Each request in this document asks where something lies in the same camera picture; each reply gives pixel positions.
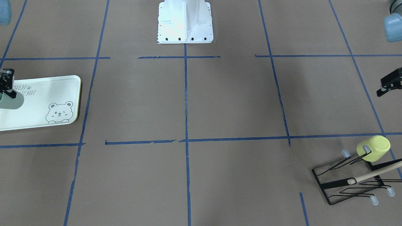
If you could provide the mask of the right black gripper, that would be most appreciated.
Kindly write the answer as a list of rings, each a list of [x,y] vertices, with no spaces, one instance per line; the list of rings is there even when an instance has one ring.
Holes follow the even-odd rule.
[[[10,98],[16,98],[16,91],[13,89],[14,72],[11,68],[0,70],[0,91],[1,93],[7,93]]]

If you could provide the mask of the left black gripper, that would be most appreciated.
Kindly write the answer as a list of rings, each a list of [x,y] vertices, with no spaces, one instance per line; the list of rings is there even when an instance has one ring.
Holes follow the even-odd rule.
[[[393,89],[401,89],[402,68],[398,68],[381,78],[381,88],[377,90],[377,97],[381,97]]]

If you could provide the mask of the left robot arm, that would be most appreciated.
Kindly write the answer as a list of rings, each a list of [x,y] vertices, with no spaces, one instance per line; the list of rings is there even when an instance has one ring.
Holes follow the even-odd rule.
[[[390,15],[383,20],[386,40],[397,42],[402,40],[402,1],[391,0],[389,12]],[[401,89],[402,68],[398,68],[380,79],[381,88],[376,91],[378,97],[395,89]]]

